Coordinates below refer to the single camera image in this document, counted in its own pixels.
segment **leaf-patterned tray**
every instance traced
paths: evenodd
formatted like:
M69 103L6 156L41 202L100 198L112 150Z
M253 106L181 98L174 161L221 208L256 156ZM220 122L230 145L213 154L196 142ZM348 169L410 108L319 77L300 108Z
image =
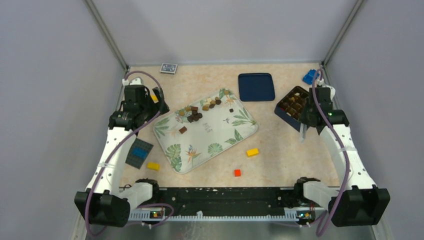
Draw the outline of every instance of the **leaf-patterned tray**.
M219 97L222 103L203 111L207 98ZM159 118L153 125L154 134L172 168L185 174L234 144L249 137L258 129L257 122L243 107L233 91L222 88L188 106L199 108L203 118L189 123L192 113L185 107ZM181 134L179 130L186 127Z

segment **chocolate piece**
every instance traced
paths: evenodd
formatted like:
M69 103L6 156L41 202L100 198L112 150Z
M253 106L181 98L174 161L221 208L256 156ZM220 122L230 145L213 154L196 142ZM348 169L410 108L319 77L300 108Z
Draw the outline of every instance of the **chocolate piece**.
M187 131L187 127L183 126L180 130L178 130L181 134Z

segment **white wall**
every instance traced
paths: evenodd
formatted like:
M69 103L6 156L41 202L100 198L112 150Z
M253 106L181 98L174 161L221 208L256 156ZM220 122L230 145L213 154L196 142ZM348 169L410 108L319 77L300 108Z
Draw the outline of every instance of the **white wall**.
M356 0L94 0L129 65L322 61Z
M394 239L422 239L424 1L367 1L328 71Z
M0 3L0 239L70 239L123 70L83 1Z

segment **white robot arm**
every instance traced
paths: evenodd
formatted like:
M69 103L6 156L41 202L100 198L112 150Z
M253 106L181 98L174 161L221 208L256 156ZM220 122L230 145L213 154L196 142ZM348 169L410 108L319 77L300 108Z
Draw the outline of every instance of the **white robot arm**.
M318 87L316 88L316 95L327 120L341 139L343 148L319 114L312 98L312 91L312 89L309 90L309 101L302 111L300 121L306 126L315 127L324 140L334 163L340 185L342 185L345 174L348 174L340 202L336 206L331 221L337 227L375 225L379 222L390 201L389 192L385 188L377 187L362 164L352 140L349 121L345 113L342 110L333 109L334 88L327 85ZM349 158L348 172L346 172L344 151ZM338 189L328 187L315 178L302 177L295 184L295 188L296 186L302 189L300 192L303 193L304 198L314 201L327 211L333 208L336 196L339 194Z
M129 138L128 136L158 112L167 113L169 108L163 99L162 90L153 89L158 99L158 102L154 103L149 89L142 85L140 78L131 83L123 80L122 84L125 87L122 110L115 111L110 116L106 144L95 173L85 191L77 192L74 198L75 205L83 217L86 206L90 203L88 221L91 224L123 227L128 221L130 211L151 199L153 195L154 183L150 180L137 181L123 192L119 191L119 183L127 155L137 137L136 134ZM119 144L121 146L107 162L107 158Z

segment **gray lego baseplate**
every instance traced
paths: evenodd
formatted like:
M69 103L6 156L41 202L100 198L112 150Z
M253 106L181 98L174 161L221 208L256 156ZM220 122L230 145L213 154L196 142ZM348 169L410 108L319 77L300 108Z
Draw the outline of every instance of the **gray lego baseplate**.
M136 138L131 148L129 149L125 163L130 166L133 166L134 168L140 169L152 148L152 144Z

